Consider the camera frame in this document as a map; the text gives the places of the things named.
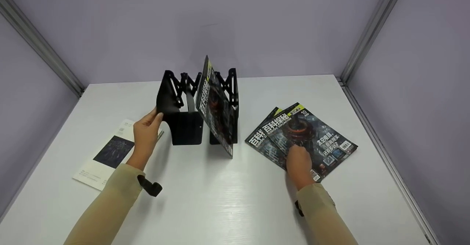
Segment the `hand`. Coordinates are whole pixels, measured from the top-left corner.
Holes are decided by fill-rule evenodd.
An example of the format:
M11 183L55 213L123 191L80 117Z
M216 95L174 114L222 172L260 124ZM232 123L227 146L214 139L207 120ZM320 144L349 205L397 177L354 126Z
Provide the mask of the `hand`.
M143 171L158 141L158 128L162 119L163 113L157 115L156 108L154 108L134 123L134 153L127 161L128 165Z
M312 175L310 174L310 170L312 169L312 159L304 147L297 145L292 146L289 149L289 154L287 155L286 165L287 173L297 190L315 183L312 179Z

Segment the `tabletop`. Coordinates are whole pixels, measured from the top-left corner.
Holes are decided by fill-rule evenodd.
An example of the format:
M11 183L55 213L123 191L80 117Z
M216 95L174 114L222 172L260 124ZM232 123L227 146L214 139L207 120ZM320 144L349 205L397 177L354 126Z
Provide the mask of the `tabletop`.
M160 82L91 84L0 224L2 244L62 244L99 191L72 176L122 120L155 106ZM359 244L428 244L333 75L238 79L239 143L173 146L165 134L145 168L163 191L144 191L113 244L310 244L284 170L245 144L275 106L300 102L358 149L322 182Z

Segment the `beige sleeve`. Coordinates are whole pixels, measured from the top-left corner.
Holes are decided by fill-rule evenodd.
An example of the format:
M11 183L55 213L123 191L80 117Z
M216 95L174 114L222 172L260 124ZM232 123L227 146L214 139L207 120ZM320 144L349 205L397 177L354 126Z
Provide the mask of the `beige sleeve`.
M302 188L297 192L297 200L319 245L357 245L338 215L335 203L320 183Z
M65 245L109 245L142 190L137 175L144 173L121 164L103 191L77 221Z

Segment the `booth wall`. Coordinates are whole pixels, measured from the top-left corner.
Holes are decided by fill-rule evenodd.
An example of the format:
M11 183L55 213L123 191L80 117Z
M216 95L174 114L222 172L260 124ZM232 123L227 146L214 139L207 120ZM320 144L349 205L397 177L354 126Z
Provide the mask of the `booth wall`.
M335 74L378 0L14 0L85 84Z
M76 102L0 15L0 219Z
M470 0L398 0L350 88L442 244L470 244Z

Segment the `metal frame bar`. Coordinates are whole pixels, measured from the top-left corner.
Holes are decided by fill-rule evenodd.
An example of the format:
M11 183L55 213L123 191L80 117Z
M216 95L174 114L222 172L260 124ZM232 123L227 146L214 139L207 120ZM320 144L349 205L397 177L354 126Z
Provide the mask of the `metal frame bar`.
M418 221L421 230L424 233L424 236L428 240L428 242L432 245L439 245L438 239L436 237L436 234L433 232L433 229L430 227L429 222L426 220L426 218L423 215L423 212L419 208L418 204L416 203L416 200L413 198L413 195L411 195L408 187L403 181L403 178L401 178L400 174L398 173L397 169L395 168L395 165L393 165L390 156L383 146L383 143L381 142L380 138L378 137L377 133L375 132L374 128L370 124L369 120L367 119L367 116L364 114L364 111L362 111L361 106L359 105L358 101L354 97L353 93L347 86L342 87L344 94L349 100L349 103L351 103L351 106L353 107L354 111L356 112L356 115L358 116L359 120L361 121L362 125L364 126L364 129L366 130L367 134L369 135L369 138L371 139L372 143L374 144L375 148L377 149L377 152L379 153L380 157L382 158L383 163L386 165L387 170L389 171L390 175L392 176L393 180L395 181L396 185L398 186L398 189L402 193L403 197L406 200L406 203L408 204L409 208L415 215L416 220Z
M349 83L352 77L354 76L354 73L357 71L364 58L367 56L372 44L374 43L377 35L382 29L384 23L386 22L386 19L390 15L390 12L392 11L396 2L397 0L379 0L372 16L369 18L366 28L364 29L359 41L356 44L356 47L354 48L353 53L351 54L351 57L349 58L348 63L346 64L346 67L341 73L341 76L337 77L336 79L338 80L339 85L343 89L344 94L348 98L349 103L356 112L356 115L364 126L364 129L369 135L369 138L374 144L383 163L386 165L386 168L388 169L390 175L398 186L398 189L405 198L408 207L414 214L416 221L420 225L420 228L425 238L430 244L439 245L440 243L437 239L436 234L434 233L433 229L429 225L429 222L423 215L423 212L416 203L416 200L413 198L413 195L411 195L408 187L403 181L403 178L401 178L400 174L398 173L395 165L390 159L386 148L383 146L383 143L379 139L376 131L367 119L366 114L364 113L364 111L362 111L361 106L359 105L358 101L349 89Z
M367 22L366 28L364 29L359 42L356 44L356 47L354 48L348 63L346 63L346 67L341 73L340 78L345 86L348 85L349 81L354 75L354 72L366 57L370 47L374 43L374 40L382 29L383 24L385 23L396 2L397 0L379 0L379 3L374 9L374 13Z
M85 87L34 28L13 0L0 0L0 13L25 39L36 53L49 65L60 79L77 96L82 96Z

